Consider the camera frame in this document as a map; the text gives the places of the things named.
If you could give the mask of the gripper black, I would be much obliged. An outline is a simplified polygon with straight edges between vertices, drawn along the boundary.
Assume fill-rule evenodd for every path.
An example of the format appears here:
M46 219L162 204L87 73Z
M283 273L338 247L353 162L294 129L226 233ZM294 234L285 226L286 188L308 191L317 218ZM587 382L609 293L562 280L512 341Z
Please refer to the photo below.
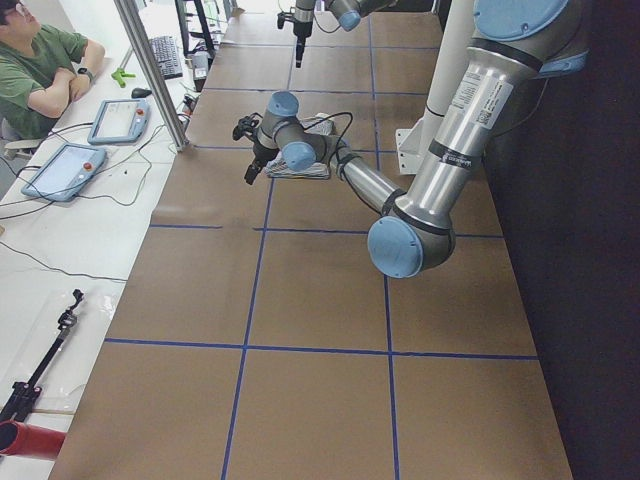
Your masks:
M248 185L253 185L263 168L275 159L275 149L264 146L259 141L253 145L254 160L245 172L244 180Z
M303 22L300 20L294 20L293 32L296 38L295 47L295 67L300 68L302 66L304 52L306 47L306 39L312 34L313 21Z

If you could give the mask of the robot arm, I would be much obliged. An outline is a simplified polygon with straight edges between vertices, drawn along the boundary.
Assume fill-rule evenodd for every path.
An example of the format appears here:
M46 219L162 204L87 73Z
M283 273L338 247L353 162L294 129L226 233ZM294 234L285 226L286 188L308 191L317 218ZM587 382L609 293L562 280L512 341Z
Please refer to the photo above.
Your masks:
M495 125L522 83L582 69L588 54L588 1L468 1L453 3L441 59L461 59L451 79L449 106L436 131L426 120L402 132L418 143L417 173L401 189L369 167L338 135L314 134L298 119L299 103L275 92L263 113L240 119L235 138L252 142L254 159L245 179L253 182L272 160L292 171L315 164L335 170L379 219L370 227L372 263L389 277L410 278L445 262L455 248L450 212L481 162Z
M397 1L335 0L325 1L324 4L326 9L337 20L338 27L345 31L351 31L359 25L364 17L383 8L395 6ZM296 68L302 66L306 40L312 35L315 6L315 1L296 1L294 7L288 12L280 12L278 14L277 26L279 29L283 29L286 22L293 24L293 33L296 37Z

